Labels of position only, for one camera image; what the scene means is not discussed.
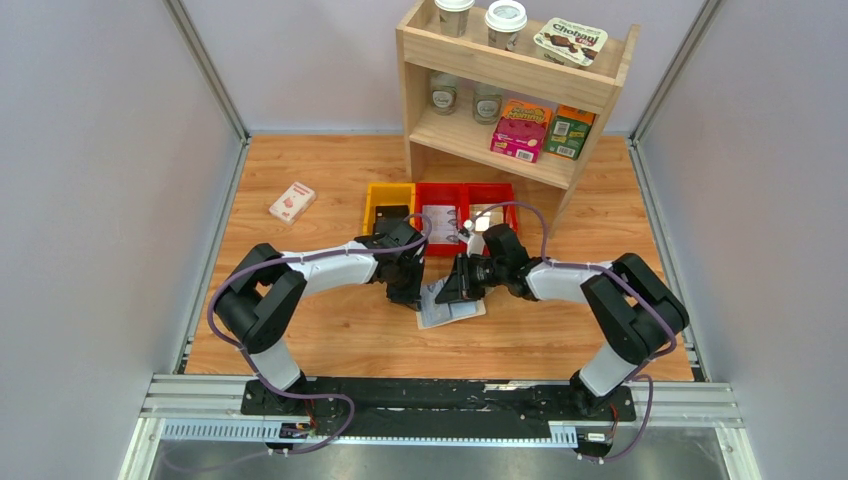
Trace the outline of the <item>right glass jar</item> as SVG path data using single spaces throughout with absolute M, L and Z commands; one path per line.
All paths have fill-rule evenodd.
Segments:
M 496 123 L 502 111 L 503 90 L 477 82 L 473 89 L 472 116 L 481 125 Z

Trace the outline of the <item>Chobani yogurt cup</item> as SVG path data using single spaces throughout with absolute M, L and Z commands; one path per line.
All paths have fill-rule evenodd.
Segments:
M 591 66 L 608 40 L 608 33 L 562 18 L 552 18 L 534 36 L 537 56 L 575 68 Z

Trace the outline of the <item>wooden shelf unit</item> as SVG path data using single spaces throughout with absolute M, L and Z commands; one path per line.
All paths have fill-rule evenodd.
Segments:
M 395 29 L 406 174 L 411 181 L 420 180 L 425 151 L 432 149 L 555 187 L 562 192 L 549 221 L 555 230 L 624 88 L 641 27 L 633 24 L 623 39 L 608 40 L 592 66 L 577 69 L 541 60 L 528 46 L 514 52 L 488 46 L 485 12 L 472 8 L 465 36 L 453 38 L 441 33 L 435 3 L 417 1 Z M 492 130 L 471 119 L 469 95 L 461 94 L 458 110 L 451 115 L 439 115 L 429 107 L 429 78 L 434 71 L 594 113 L 578 160 L 544 153 L 530 163 L 492 152 Z

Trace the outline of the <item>paper coffee cup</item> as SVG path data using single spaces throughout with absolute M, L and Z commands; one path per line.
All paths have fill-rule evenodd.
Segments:
M 465 35 L 468 17 L 474 0 L 435 0 L 440 31 L 443 35 L 459 38 Z
M 520 32 L 528 22 L 525 7 L 518 1 L 494 1 L 484 15 L 490 47 L 514 51 Z

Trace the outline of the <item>right paper coffee cup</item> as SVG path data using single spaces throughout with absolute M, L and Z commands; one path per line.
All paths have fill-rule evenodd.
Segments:
M 528 22 L 525 7 L 518 1 L 494 1 L 484 15 L 490 47 L 514 51 L 520 32 Z

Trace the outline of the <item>red plastic bin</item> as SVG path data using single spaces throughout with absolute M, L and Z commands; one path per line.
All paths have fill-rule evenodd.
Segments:
M 458 230 L 468 218 L 467 188 L 462 183 L 416 184 L 415 211 L 431 222 L 427 255 L 453 257 L 466 251 Z
M 473 210 L 483 210 L 491 205 L 513 201 L 514 191 L 509 183 L 466 183 L 462 194 L 462 219 L 471 219 Z M 502 206 L 505 212 L 505 222 L 515 232 L 519 231 L 517 211 L 515 206 Z

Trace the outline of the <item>beige card holder wallet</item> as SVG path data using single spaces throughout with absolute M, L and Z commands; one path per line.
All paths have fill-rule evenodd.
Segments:
M 421 310 L 416 313 L 418 328 L 420 330 L 435 328 L 486 314 L 486 308 L 483 300 L 477 302 L 465 301 L 448 305 L 450 307 L 450 313 L 446 315 L 423 312 L 421 297 Z

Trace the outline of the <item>white red sponge pack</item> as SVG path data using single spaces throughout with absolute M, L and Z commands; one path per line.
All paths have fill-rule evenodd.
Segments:
M 294 182 L 270 207 L 269 213 L 287 225 L 293 225 L 314 203 L 317 193 L 301 182 Z

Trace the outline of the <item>left glass jar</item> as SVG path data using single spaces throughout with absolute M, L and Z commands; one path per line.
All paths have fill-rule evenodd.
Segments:
M 429 77 L 430 106 L 439 115 L 450 115 L 456 110 L 459 78 L 456 75 L 433 71 Z

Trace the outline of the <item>silver vip card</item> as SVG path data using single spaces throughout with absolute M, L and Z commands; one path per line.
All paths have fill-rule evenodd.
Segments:
M 433 283 L 422 286 L 421 297 L 423 312 L 430 312 L 438 315 L 446 315 L 450 313 L 450 307 L 448 304 L 440 304 L 436 302 L 436 298 L 442 291 L 446 281 L 447 277 L 442 277 Z
M 429 242 L 433 245 L 458 245 L 458 230 L 450 224 L 436 225 L 431 228 Z
M 433 227 L 445 224 L 456 226 L 459 219 L 453 205 L 423 205 L 422 213 L 430 219 Z

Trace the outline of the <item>pink orange Scrub Mommy box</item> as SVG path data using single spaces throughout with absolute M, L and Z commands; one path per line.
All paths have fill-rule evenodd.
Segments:
M 527 163 L 542 153 L 553 111 L 549 107 L 510 99 L 492 134 L 489 150 Z

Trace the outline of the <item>black cards stack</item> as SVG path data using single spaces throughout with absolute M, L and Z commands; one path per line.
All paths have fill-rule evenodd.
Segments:
M 372 224 L 374 234 L 390 233 L 397 224 L 402 223 L 410 214 L 407 205 L 381 205 L 375 208 L 375 218 Z

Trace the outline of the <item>green carton box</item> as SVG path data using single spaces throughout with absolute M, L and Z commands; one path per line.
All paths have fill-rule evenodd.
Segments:
M 543 150 L 576 161 L 585 145 L 596 115 L 559 105 L 549 124 Z

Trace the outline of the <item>aluminium frame rail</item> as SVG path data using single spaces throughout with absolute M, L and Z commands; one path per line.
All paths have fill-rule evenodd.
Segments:
M 642 379 L 579 409 L 565 381 L 252 376 L 150 382 L 123 479 L 757 479 L 730 386 Z

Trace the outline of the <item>yellow plastic bin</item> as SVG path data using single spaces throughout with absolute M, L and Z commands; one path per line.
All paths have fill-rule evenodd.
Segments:
M 372 182 L 366 189 L 362 233 L 370 235 L 381 218 L 404 218 L 415 212 L 414 183 Z

